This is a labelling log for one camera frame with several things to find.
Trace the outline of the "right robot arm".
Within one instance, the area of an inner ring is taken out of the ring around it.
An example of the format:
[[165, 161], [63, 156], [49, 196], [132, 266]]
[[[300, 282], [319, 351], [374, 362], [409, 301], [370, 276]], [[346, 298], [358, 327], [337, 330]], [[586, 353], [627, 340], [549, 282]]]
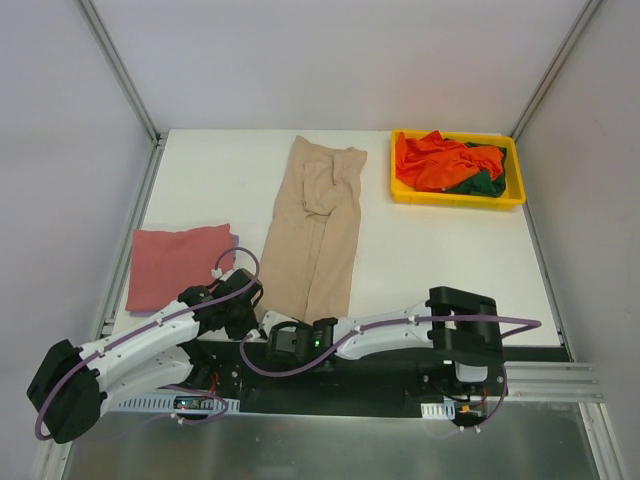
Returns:
[[434, 287], [429, 298], [402, 310], [362, 318], [323, 318], [312, 324], [267, 312], [260, 323], [267, 355], [300, 366], [336, 356], [359, 361], [374, 354], [421, 350], [450, 361], [450, 382], [473, 394], [504, 361], [496, 302], [486, 296]]

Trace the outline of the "beige t shirt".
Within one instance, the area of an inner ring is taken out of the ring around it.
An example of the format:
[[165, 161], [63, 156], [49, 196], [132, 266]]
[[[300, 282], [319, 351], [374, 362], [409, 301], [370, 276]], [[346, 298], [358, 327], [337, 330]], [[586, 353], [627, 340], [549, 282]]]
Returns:
[[261, 256], [259, 317], [275, 311], [311, 324], [348, 314], [366, 160], [353, 147], [295, 138]]

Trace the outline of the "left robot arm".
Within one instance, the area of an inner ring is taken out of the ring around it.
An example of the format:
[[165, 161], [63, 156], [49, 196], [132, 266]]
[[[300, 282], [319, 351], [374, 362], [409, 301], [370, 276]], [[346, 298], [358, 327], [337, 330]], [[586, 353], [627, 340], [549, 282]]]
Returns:
[[168, 305], [117, 334], [49, 348], [27, 388], [37, 411], [35, 436], [73, 441], [112, 407], [158, 388], [214, 392], [221, 368], [201, 336], [224, 331], [238, 340], [255, 327], [263, 287], [251, 272], [232, 270], [210, 285], [191, 286]]

